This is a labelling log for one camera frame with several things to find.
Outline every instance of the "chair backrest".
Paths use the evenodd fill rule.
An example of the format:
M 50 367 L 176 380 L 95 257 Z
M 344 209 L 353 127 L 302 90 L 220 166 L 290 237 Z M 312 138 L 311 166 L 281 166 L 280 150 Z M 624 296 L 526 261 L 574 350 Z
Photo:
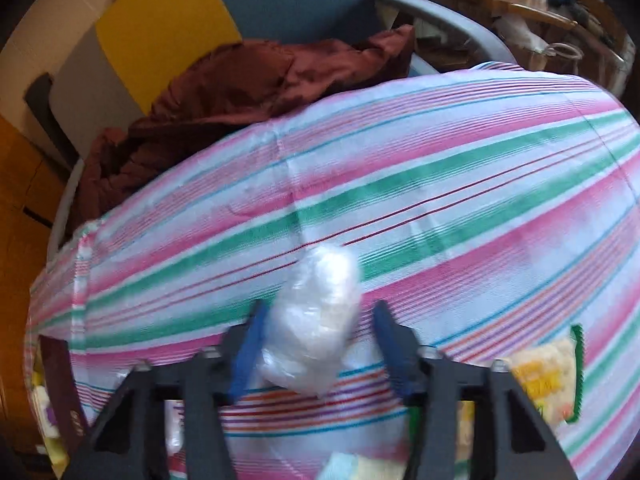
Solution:
M 146 114 L 174 76 L 223 43 L 348 43 L 381 30 L 372 0 L 117 0 L 56 74 L 49 106 L 81 157 L 106 126 Z

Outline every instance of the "brown cloth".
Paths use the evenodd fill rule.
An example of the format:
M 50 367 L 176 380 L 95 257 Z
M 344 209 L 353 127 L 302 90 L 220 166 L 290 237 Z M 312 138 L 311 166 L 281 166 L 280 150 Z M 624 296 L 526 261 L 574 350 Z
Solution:
M 408 75 L 414 28 L 356 46 L 339 40 L 223 45 L 176 77 L 128 135 L 106 128 L 92 144 L 67 224 L 99 218 L 169 168 L 249 124 L 338 92 Z

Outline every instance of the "tablecloth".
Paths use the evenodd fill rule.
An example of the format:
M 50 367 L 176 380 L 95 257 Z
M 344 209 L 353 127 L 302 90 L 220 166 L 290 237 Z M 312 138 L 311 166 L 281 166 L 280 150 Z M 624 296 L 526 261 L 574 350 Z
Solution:
M 256 124 L 85 225 L 34 282 L 27 379 L 36 336 L 64 338 L 93 420 L 121 371 L 215 344 L 305 248 L 343 244 L 364 288 L 344 370 L 323 399 L 254 379 L 224 415 L 241 479 L 313 479 L 336 450 L 406 459 L 370 329 L 383 298 L 465 362 L 581 323 L 582 416 L 558 437 L 580 480 L 605 480 L 640 428 L 640 130 L 576 76 L 480 68 Z

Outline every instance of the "wooden cabinet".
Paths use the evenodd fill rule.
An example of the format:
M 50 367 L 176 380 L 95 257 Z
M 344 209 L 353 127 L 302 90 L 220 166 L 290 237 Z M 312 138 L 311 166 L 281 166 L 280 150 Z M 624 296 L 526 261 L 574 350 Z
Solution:
M 45 265 L 47 224 L 64 185 L 39 150 L 0 116 L 0 431 L 26 453 L 40 443 L 22 376 L 29 288 Z

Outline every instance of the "chair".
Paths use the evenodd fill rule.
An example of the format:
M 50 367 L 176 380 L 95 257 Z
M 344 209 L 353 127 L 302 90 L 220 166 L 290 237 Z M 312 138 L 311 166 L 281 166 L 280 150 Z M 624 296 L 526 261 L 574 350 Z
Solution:
M 306 43 L 364 40 L 383 30 L 375 3 L 469 38 L 478 59 L 514 62 L 508 48 L 472 20 L 427 0 L 117 0 L 78 43 L 53 81 L 39 78 L 26 101 L 74 168 L 49 241 L 58 252 L 95 136 L 127 128 L 150 109 L 171 79 L 220 44 L 242 38 Z M 414 54 L 410 75 L 435 70 Z

